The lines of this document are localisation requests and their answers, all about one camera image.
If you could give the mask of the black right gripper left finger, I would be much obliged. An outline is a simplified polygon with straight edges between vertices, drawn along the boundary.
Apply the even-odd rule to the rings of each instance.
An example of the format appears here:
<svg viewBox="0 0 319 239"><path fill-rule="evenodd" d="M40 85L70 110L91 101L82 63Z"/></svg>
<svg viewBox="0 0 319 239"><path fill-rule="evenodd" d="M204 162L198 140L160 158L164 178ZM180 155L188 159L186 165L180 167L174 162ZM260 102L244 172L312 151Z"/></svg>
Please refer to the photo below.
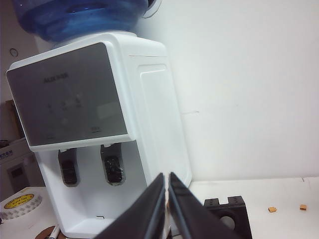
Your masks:
<svg viewBox="0 0 319 239"><path fill-rule="evenodd" d="M160 173L97 239L160 239L165 222L165 179Z"/></svg>

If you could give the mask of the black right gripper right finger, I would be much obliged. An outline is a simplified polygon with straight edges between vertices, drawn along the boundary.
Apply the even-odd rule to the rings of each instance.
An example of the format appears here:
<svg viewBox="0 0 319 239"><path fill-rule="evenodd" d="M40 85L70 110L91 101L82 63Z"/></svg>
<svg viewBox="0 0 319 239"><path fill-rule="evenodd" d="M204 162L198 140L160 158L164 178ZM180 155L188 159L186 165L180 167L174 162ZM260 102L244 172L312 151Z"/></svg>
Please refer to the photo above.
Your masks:
<svg viewBox="0 0 319 239"><path fill-rule="evenodd" d="M169 209L184 239L237 239L232 230L212 215L173 172L168 184Z"/></svg>

